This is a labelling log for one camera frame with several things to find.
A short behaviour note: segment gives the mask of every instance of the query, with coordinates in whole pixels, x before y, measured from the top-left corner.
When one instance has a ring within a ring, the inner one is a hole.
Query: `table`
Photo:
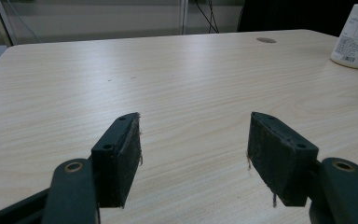
[[[258,37],[274,39],[264,43]],[[0,58],[0,209],[141,113],[144,164],[102,223],[310,223],[247,169],[252,111],[358,164],[358,70],[307,30],[22,45]]]

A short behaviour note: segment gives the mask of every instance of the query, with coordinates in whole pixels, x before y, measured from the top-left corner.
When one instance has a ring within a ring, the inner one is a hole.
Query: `wooden table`
[[[277,43],[256,40],[267,37]],[[278,202],[246,148],[252,111],[358,163],[358,70],[312,31],[24,45],[0,58],[0,209],[87,158],[119,116],[141,113],[144,164],[103,223],[310,223]]]

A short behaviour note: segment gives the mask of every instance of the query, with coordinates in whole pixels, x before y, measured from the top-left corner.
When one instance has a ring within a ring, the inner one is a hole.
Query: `bottle label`
[[[354,63],[358,58],[358,16],[348,18],[333,56],[348,63]]]

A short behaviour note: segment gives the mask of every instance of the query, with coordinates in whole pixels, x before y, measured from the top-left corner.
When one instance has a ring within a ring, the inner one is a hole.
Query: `light wood tabletop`
[[[264,43],[258,37],[276,43]],[[54,169],[139,112],[144,164],[102,223],[310,223],[272,207],[248,170],[251,112],[270,114],[358,164],[358,70],[336,37],[295,30],[23,45],[0,58],[0,209],[49,187]]]

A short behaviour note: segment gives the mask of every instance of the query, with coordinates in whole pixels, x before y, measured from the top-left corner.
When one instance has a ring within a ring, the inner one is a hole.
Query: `black object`
[[[339,36],[358,0],[246,0],[238,32],[307,29]]]
[[[286,206],[311,198],[310,221],[358,223],[358,165],[339,158],[316,160],[318,148],[280,120],[252,113],[248,158]]]
[[[88,160],[59,165],[49,189],[0,211],[7,223],[100,223],[99,207],[124,207],[142,157],[139,114],[116,119]]]

